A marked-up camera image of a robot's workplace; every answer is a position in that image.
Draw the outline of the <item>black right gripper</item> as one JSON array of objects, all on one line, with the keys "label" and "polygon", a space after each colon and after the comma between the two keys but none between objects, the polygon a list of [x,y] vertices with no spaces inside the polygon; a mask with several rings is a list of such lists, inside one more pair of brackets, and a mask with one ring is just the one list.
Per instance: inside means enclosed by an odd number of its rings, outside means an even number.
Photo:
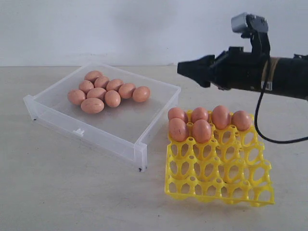
[{"label": "black right gripper", "polygon": [[262,90],[267,86],[272,66],[269,37],[266,33],[254,33],[250,40],[251,52],[229,47],[216,59],[215,55],[206,55],[179,62],[177,73],[196,79],[202,88],[210,88],[212,83],[221,90]]}]

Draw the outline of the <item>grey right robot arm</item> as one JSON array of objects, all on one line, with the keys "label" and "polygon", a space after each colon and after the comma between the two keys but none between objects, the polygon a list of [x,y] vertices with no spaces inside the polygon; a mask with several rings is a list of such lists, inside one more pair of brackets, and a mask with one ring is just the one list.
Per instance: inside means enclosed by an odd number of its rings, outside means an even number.
[{"label": "grey right robot arm", "polygon": [[262,50],[259,39],[251,52],[243,47],[229,47],[219,56],[206,55],[193,61],[179,62],[177,73],[194,80],[203,88],[212,84],[221,90],[247,90],[307,99],[308,58],[270,57]]}]

